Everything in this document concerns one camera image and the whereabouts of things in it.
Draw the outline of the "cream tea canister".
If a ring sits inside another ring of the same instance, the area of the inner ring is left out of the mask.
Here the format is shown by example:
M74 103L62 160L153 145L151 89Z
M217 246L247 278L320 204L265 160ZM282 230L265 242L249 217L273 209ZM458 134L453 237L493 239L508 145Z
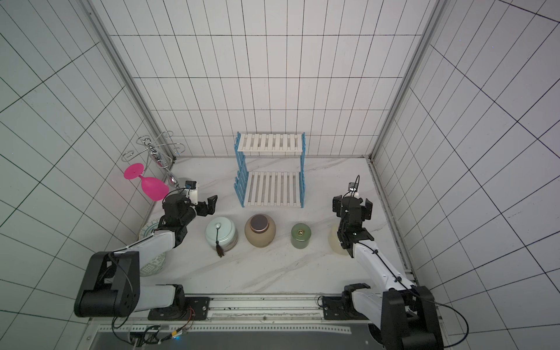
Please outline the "cream tea canister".
M341 242L338 238L338 226L334 225L331 227L330 234L328 236L328 242L332 251L337 255L348 256L348 252L341 246Z

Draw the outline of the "light blue tea canister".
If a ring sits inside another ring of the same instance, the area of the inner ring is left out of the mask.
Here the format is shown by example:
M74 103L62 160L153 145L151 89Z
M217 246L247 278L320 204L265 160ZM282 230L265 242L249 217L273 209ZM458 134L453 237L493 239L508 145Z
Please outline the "light blue tea canister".
M239 235L233 220L227 217L217 217L206 227L205 237L211 248L220 257L236 246Z

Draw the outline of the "green tea canister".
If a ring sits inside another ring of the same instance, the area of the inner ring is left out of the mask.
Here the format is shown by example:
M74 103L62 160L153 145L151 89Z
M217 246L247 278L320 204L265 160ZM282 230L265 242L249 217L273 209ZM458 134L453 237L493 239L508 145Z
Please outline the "green tea canister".
M305 249L309 246L312 230L307 224L297 223L291 230L291 242L296 249Z

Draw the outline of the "brown tea canister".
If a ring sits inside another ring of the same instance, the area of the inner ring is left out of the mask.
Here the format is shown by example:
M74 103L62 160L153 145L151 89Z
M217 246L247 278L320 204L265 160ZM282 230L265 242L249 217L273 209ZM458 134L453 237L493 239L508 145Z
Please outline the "brown tea canister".
M256 214L250 217L245 225L245 236L251 245L258 248L268 246L276 236L276 223L267 214Z

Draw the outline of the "blue white wooden shelf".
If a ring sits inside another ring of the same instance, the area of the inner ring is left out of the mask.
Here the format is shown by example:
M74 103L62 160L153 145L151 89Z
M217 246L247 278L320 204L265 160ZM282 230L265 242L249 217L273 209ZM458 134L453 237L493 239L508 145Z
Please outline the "blue white wooden shelf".
M306 198L306 134L242 134L234 139L238 171L233 188L242 207L300 207ZM249 171L248 155L298 156L300 171Z

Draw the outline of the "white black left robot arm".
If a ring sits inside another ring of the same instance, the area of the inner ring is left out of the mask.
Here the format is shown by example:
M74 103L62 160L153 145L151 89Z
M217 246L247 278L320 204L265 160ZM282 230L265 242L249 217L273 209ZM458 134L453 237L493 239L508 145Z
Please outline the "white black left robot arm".
M116 251L96 252L88 262L74 302L78 317L127 317L149 311L151 319L182 319L188 302L180 284L141 285L141 268L177 248L196 217L213 215L218 196L194 203L184 193L167 195L163 216L149 236Z

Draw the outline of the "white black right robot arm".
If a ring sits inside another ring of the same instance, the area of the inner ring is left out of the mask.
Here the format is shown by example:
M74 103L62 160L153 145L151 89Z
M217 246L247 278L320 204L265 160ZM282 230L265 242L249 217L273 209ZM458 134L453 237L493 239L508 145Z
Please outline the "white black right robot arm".
M363 227L373 204L352 193L333 198L340 219L337 237L341 248L368 273L373 286L351 284L341 296L349 316L364 316L372 336L385 349L443 349L436 303L426 287L418 287L392 265Z

